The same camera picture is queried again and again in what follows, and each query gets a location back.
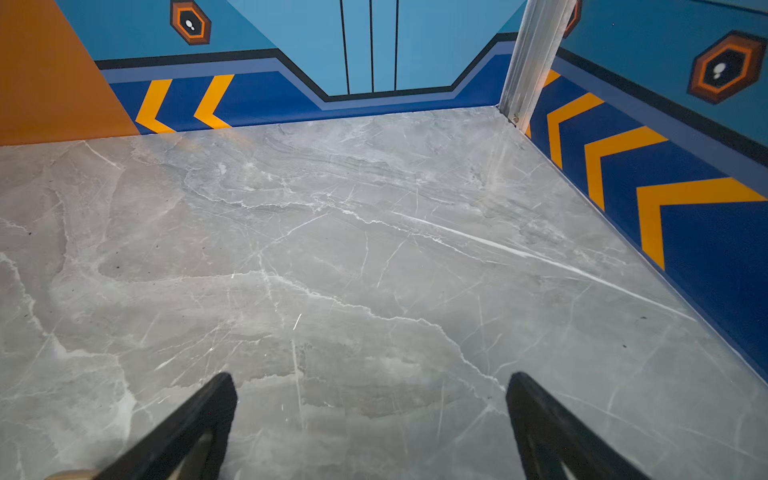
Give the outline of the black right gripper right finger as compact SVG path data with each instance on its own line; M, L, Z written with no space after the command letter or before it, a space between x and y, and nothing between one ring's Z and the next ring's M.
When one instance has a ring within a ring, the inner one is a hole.
M526 478L647 477L530 375L511 376L506 404Z

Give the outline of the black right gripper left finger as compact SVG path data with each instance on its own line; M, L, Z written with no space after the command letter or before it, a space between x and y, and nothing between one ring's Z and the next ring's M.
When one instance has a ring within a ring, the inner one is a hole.
M232 376L216 374L98 479L217 479L238 397Z

